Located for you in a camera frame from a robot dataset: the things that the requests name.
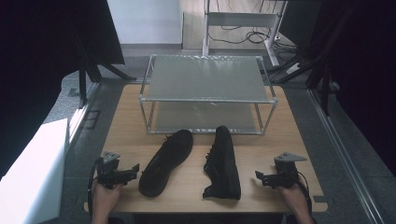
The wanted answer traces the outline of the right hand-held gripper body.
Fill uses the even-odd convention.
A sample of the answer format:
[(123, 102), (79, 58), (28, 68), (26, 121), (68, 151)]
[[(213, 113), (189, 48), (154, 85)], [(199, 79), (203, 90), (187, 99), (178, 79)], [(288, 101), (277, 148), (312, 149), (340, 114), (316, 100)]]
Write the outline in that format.
[(305, 161), (305, 158), (289, 152), (281, 153), (274, 158), (276, 175), (272, 179), (271, 187), (291, 188), (299, 180), (295, 162)]

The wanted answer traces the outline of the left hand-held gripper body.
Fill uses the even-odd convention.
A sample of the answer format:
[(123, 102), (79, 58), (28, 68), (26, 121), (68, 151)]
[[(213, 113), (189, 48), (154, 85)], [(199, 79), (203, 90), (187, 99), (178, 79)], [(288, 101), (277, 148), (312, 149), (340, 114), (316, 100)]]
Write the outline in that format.
[(115, 185), (125, 183), (118, 170), (120, 163), (119, 157), (119, 154), (105, 151), (99, 162), (97, 180), (107, 189), (113, 189)]

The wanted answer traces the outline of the black shoe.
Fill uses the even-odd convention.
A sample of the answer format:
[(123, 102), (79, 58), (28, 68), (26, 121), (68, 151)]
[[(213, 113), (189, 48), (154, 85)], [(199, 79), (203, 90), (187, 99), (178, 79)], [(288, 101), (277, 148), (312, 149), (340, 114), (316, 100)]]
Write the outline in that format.
[(235, 162), (233, 139), (229, 129), (219, 126), (212, 148), (206, 155), (204, 171), (211, 181), (203, 193), (204, 198), (239, 200), (241, 187)]
[(142, 172), (138, 189), (146, 197), (157, 197), (165, 189), (173, 170), (191, 154), (192, 133), (180, 130), (167, 136), (160, 149)]

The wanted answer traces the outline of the metal two-tier shoe rack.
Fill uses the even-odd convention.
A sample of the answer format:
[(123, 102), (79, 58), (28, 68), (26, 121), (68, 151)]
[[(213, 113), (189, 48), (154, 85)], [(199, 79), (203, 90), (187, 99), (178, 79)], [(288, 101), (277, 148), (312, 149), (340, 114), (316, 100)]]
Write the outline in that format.
[(148, 133), (264, 134), (277, 106), (261, 56), (152, 55), (138, 99)]

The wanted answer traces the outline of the person's left hand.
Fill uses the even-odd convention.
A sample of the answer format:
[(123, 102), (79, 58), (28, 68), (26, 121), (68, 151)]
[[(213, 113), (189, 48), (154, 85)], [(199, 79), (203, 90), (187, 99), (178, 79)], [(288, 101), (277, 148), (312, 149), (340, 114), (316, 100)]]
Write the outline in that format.
[(112, 189), (99, 184), (97, 180), (92, 185), (92, 216), (94, 219), (108, 217), (117, 205), (122, 185), (115, 185)]

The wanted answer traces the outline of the person's right hand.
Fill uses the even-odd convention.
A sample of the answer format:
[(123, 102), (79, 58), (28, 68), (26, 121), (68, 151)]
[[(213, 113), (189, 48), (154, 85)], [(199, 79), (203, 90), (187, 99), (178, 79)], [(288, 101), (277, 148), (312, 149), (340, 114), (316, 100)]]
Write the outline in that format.
[(276, 187), (284, 202), (295, 216), (305, 217), (310, 214), (308, 203), (301, 188), (294, 184), (290, 188)]

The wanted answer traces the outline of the dark floor socket cover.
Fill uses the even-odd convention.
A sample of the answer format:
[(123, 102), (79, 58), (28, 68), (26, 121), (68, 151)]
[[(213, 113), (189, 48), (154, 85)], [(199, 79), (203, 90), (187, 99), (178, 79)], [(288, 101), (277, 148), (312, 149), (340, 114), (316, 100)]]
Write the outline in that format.
[(100, 117), (100, 110), (89, 110), (83, 119), (84, 130), (94, 130)]

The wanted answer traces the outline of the white box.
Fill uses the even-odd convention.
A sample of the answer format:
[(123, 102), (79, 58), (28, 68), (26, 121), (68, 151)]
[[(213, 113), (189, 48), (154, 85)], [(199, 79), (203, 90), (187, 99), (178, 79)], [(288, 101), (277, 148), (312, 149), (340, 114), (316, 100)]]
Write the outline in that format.
[(67, 119), (40, 126), (0, 181), (0, 224), (39, 224), (60, 215)]

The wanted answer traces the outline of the black stand legs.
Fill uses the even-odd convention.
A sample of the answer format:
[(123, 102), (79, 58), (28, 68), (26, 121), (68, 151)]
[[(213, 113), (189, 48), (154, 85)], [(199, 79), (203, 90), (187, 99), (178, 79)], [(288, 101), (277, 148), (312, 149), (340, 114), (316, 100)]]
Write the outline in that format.
[(331, 50), (332, 48), (329, 45), (326, 45), (315, 60), (303, 65), (301, 68), (297, 69), (291, 74), (286, 75), (285, 77), (282, 77), (281, 79), (274, 80), (274, 83), (276, 84), (283, 84), (307, 71), (310, 71), (310, 74), (305, 82), (305, 86), (308, 89), (314, 89), (318, 84), (321, 84), (319, 102), (320, 108), (326, 116), (329, 115), (328, 95), (330, 93), (330, 74), (327, 70), (327, 61)]
[(89, 77), (91, 82), (93, 83), (99, 83), (102, 79), (102, 75), (98, 69), (99, 65), (102, 65), (105, 69), (109, 70), (110, 72), (124, 80), (136, 80), (136, 77), (131, 77), (125, 74), (114, 65), (106, 63), (105, 61), (97, 57), (83, 57), (80, 61), (80, 66), (78, 70), (79, 109), (82, 109), (88, 103), (86, 77)]

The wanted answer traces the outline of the white power strip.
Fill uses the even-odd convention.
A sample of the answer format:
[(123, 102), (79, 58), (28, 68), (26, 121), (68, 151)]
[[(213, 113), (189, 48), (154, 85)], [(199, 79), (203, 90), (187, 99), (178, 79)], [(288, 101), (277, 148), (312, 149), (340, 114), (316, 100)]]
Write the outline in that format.
[(302, 65), (301, 65), (300, 63), (295, 63), (293, 66), (291, 66), (291, 67), (286, 71), (286, 73), (289, 75), (289, 74), (291, 74), (291, 73), (293, 73), (293, 72), (299, 70), (299, 69), (301, 68), (301, 66), (302, 66)]

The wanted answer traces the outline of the black curtain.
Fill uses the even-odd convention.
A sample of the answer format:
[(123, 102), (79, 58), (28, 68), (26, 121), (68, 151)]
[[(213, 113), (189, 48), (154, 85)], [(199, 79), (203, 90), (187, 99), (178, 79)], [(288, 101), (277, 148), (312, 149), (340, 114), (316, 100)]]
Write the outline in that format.
[(355, 4), (328, 59), (337, 100), (396, 176), (396, 0), (322, 0), (314, 35)]
[(84, 61), (123, 62), (107, 0), (0, 0), (0, 179)]

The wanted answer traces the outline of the aluminium floor rail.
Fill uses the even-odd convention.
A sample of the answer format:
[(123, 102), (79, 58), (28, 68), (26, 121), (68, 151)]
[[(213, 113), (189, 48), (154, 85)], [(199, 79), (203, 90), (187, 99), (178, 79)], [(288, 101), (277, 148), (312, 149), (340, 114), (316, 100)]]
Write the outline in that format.
[(75, 140), (80, 125), (84, 120), (92, 105), (93, 98), (99, 88), (99, 83), (92, 83), (87, 90), (87, 99), (82, 107), (78, 108), (73, 114), (72, 118), (68, 121), (68, 144), (71, 145)]
[(364, 210), (366, 216), (368, 217), (371, 224), (385, 224), (385, 220), (379, 212), (378, 207), (375, 204), (375, 201), (367, 189), (360, 172), (356, 168), (354, 162), (350, 158), (347, 148), (344, 145), (340, 135), (336, 131), (332, 120), (330, 117), (323, 111), (321, 108), (320, 100), (318, 95), (313, 90), (307, 90), (308, 95), (310, 96), (314, 108), (316, 109), (318, 116), (324, 126), (326, 133), (329, 135), (329, 138), (332, 142), (334, 150), (337, 153), (337, 156), (342, 163), (344, 170), (346, 171), (346, 175), (351, 183), (352, 188), (354, 189), (357, 197), (361, 203), (362, 209)]

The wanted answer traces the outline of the white metal desk frame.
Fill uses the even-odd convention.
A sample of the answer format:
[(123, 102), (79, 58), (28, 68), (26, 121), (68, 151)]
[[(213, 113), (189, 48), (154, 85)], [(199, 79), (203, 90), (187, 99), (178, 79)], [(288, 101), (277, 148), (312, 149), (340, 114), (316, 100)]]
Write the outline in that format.
[(280, 4), (280, 10), (273, 14), (215, 12), (210, 10), (210, 0), (205, 0), (205, 32), (202, 53), (205, 56), (209, 53), (210, 26), (265, 27), (269, 29), (270, 36), (264, 41), (264, 45), (272, 66), (278, 67), (279, 62), (274, 52), (274, 44), (286, 4), (287, 1), (283, 1)]

